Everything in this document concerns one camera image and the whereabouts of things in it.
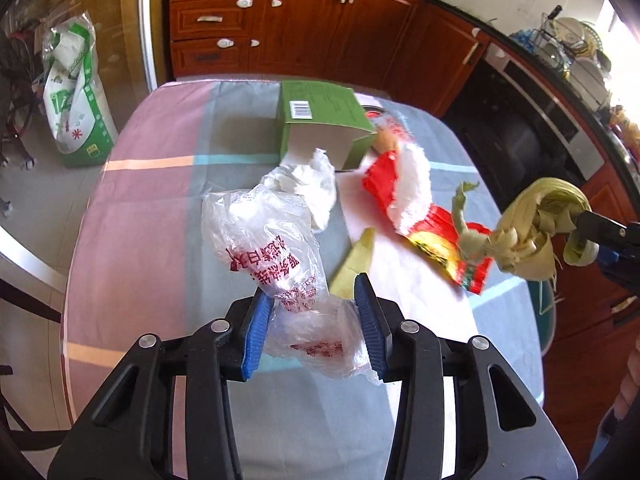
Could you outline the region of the person's right hand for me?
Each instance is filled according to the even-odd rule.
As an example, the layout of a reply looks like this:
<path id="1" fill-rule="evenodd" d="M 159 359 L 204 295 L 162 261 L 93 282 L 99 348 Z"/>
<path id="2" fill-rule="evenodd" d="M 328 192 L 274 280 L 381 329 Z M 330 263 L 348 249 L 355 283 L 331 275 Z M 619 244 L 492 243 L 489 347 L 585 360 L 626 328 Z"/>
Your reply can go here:
<path id="1" fill-rule="evenodd" d="M 627 360 L 626 375 L 620 383 L 620 391 L 617 393 L 613 404 L 614 416 L 617 420 L 623 420 L 627 415 L 631 404 L 638 396 L 640 387 L 640 351 L 639 339 L 634 342 Z"/>

